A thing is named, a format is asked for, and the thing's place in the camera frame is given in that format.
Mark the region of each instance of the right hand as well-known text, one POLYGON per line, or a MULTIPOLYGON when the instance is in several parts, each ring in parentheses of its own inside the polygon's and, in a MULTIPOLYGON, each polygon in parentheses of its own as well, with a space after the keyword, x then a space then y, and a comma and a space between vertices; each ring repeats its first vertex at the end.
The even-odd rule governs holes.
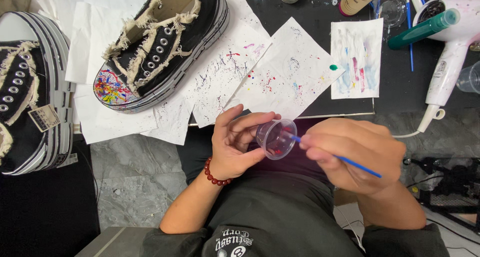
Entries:
POLYGON ((307 150, 307 157, 318 163, 333 185, 372 196, 398 181, 406 149, 387 127, 345 118, 330 118, 314 125, 301 138, 300 148, 307 150), (382 177, 333 155, 344 156, 382 177))

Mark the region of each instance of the black shirt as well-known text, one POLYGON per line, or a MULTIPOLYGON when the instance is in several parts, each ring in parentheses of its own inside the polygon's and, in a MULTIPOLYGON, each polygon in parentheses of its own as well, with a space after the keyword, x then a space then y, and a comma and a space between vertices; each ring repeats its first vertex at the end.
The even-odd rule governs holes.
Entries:
POLYGON ((140 256, 449 256, 438 227, 365 229, 366 253, 333 216, 333 196, 318 180, 285 172, 245 173, 224 187, 205 224, 190 234, 148 233, 140 256))

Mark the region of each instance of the hand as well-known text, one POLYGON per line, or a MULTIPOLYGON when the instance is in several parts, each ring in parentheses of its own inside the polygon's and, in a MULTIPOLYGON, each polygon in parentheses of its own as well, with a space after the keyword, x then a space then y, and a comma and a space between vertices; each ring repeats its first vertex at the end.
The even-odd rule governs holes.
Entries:
POLYGON ((242 111, 243 104, 238 104, 220 114, 215 120, 210 173, 217 180, 239 177, 248 168, 263 160, 265 157, 263 150, 257 148, 247 152, 248 144, 255 138, 258 125, 273 119, 281 119, 281 116, 274 112, 256 112, 233 120, 242 111))
POLYGON ((333 185, 363 195, 394 185, 405 154, 405 144, 395 140, 387 127, 345 118, 330 118, 311 127, 301 138, 300 148, 307 150, 307 157, 320 165, 333 185), (357 162, 382 178, 333 155, 357 162))

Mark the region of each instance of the person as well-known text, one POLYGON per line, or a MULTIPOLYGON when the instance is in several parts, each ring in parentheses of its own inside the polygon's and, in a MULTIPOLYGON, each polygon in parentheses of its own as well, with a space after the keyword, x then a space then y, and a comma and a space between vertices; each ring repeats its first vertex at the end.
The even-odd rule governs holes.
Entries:
POLYGON ((297 150, 273 161, 251 142, 258 125, 281 116, 258 112, 235 119, 242 111, 239 104, 218 116, 211 146, 202 129, 189 130, 177 148, 188 187, 159 229, 144 237, 140 256, 449 256, 438 227, 426 225, 422 208, 399 181, 406 148, 386 127, 326 119, 305 132, 297 150), (213 184, 204 166, 217 180, 233 180, 213 184), (335 221, 333 185, 357 195, 364 251, 335 221))

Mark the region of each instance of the red paint splatter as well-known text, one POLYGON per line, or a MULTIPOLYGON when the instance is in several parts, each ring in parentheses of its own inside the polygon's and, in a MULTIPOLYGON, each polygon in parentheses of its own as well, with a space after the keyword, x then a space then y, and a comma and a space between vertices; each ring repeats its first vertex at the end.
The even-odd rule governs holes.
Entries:
POLYGON ((355 81, 359 80, 359 76, 357 75, 357 58, 352 58, 353 60, 353 72, 355 73, 355 81))
POLYGON ((360 78, 361 78, 361 91, 365 91, 365 74, 363 73, 363 68, 360 69, 360 78))

